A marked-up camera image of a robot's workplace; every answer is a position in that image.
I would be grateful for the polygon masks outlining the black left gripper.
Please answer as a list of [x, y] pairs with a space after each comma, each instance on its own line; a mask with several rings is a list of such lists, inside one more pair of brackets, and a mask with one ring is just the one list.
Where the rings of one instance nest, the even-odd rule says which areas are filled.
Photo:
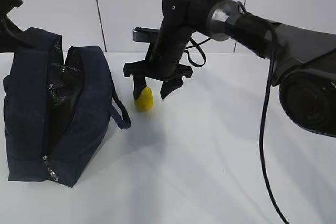
[[19, 8], [22, 4], [22, 0], [1, 0], [1, 52], [15, 52], [18, 47], [35, 47], [29, 37], [7, 16], [13, 8]]

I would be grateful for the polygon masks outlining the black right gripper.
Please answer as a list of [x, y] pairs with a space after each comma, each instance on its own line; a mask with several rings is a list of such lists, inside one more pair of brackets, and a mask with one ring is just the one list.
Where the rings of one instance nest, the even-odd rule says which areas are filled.
[[180, 64], [192, 44], [206, 60], [201, 45], [192, 39], [195, 32], [206, 31], [210, 0], [162, 0], [163, 20], [155, 43], [150, 43], [145, 59], [126, 63], [123, 73], [133, 76], [133, 98], [137, 100], [146, 88], [145, 77], [163, 82], [161, 99], [183, 86], [182, 77], [191, 77], [192, 69]]

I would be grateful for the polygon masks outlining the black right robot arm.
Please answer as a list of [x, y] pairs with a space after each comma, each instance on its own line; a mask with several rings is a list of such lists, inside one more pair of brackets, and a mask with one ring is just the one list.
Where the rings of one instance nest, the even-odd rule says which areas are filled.
[[312, 133], [335, 136], [335, 35], [293, 27], [255, 16], [233, 0], [163, 0], [159, 29], [137, 27], [133, 39], [149, 44], [142, 61], [126, 63], [134, 80], [134, 98], [145, 79], [162, 81], [161, 97], [183, 85], [197, 63], [180, 64], [190, 48], [199, 48], [195, 32], [208, 39], [233, 39], [271, 64], [271, 85], [287, 116]]

